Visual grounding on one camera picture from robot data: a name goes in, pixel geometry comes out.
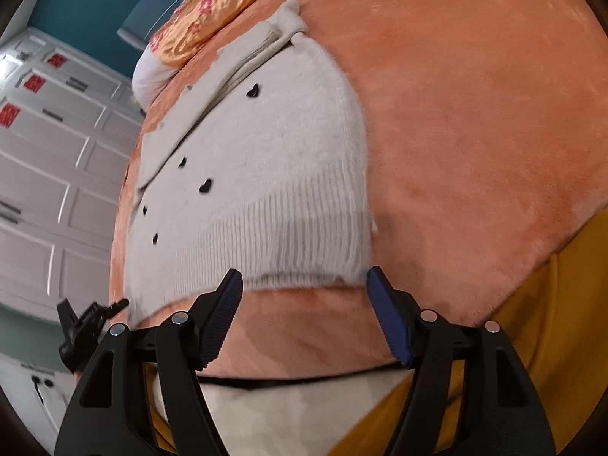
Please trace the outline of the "white knitted sweater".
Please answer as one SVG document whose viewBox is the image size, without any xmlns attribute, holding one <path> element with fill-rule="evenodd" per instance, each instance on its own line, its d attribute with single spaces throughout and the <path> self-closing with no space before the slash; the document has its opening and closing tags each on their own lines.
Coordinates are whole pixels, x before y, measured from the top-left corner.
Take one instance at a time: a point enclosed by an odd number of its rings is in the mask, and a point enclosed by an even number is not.
<svg viewBox="0 0 608 456">
<path fill-rule="evenodd" d="M 139 323 L 228 270 L 248 290 L 357 285 L 364 113 L 297 0 L 222 47 L 141 141 L 123 290 Z"/>
</svg>

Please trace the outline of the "mustard yellow garment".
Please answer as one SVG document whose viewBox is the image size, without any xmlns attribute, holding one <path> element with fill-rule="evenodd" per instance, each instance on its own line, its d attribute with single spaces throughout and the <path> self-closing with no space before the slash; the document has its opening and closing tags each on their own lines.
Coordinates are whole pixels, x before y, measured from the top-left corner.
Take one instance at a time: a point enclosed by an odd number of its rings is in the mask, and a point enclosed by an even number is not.
<svg viewBox="0 0 608 456">
<path fill-rule="evenodd" d="M 607 214 L 594 216 L 495 313 L 539 393 L 561 455 L 607 452 Z M 259 391 L 208 386 L 233 455 L 380 455 L 405 370 Z"/>
</svg>

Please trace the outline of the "orange floral satin pillow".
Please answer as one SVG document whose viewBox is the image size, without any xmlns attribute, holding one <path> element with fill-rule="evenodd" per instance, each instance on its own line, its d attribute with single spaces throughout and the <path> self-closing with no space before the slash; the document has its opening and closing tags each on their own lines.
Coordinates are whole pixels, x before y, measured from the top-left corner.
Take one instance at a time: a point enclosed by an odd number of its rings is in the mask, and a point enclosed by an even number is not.
<svg viewBox="0 0 608 456">
<path fill-rule="evenodd" d="M 256 0 L 182 0 L 149 42 L 164 65 L 181 68 L 220 29 Z"/>
</svg>

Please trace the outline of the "white panelled wardrobe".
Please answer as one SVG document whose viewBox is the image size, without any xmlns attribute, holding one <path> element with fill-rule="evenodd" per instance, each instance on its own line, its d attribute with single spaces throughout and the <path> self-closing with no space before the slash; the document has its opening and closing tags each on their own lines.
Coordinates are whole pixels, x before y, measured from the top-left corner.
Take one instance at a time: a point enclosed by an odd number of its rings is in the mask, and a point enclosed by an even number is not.
<svg viewBox="0 0 608 456">
<path fill-rule="evenodd" d="M 140 132 L 130 81 L 36 29 L 1 48 L 1 387 L 54 450 L 74 388 L 57 307 L 108 300 L 117 199 Z"/>
</svg>

